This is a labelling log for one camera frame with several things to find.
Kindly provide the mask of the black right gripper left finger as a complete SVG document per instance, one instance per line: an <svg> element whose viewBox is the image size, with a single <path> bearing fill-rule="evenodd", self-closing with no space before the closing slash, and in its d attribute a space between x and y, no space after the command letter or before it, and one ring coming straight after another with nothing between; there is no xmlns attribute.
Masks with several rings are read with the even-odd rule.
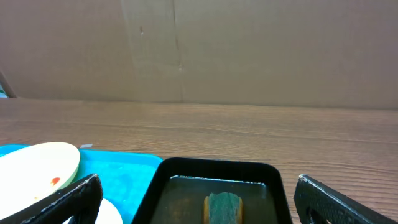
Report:
<svg viewBox="0 0 398 224"><path fill-rule="evenodd" d="M100 177L90 174L2 219L1 224L95 224L102 199Z"/></svg>

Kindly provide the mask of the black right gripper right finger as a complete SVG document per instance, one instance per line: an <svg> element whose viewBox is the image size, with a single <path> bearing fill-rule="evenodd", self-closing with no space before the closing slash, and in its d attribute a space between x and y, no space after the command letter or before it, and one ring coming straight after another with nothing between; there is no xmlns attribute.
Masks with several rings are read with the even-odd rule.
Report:
<svg viewBox="0 0 398 224"><path fill-rule="evenodd" d="M301 223L397 224L329 186L299 175L294 202Z"/></svg>

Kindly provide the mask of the white plate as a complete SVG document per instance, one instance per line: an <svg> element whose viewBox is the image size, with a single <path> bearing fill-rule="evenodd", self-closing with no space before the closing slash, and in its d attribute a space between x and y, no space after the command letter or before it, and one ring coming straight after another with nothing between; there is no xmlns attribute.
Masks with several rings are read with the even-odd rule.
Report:
<svg viewBox="0 0 398 224"><path fill-rule="evenodd" d="M117 208L105 198L102 199L95 224L123 224Z"/></svg>

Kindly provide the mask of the yellow plate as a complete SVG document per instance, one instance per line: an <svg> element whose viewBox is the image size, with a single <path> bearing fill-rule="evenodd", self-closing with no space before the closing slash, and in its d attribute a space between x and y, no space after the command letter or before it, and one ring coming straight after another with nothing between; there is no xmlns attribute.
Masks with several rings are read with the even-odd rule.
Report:
<svg viewBox="0 0 398 224"><path fill-rule="evenodd" d="M1 218L69 185L79 163L79 150L65 142L36 144L1 156Z"/></svg>

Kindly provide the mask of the green yellow sponge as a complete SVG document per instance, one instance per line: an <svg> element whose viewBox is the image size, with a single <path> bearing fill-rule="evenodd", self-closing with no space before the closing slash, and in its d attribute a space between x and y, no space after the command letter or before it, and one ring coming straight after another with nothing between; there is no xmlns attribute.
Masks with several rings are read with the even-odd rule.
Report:
<svg viewBox="0 0 398 224"><path fill-rule="evenodd" d="M211 193L205 197L203 203L204 224L242 224L243 200L230 193Z"/></svg>

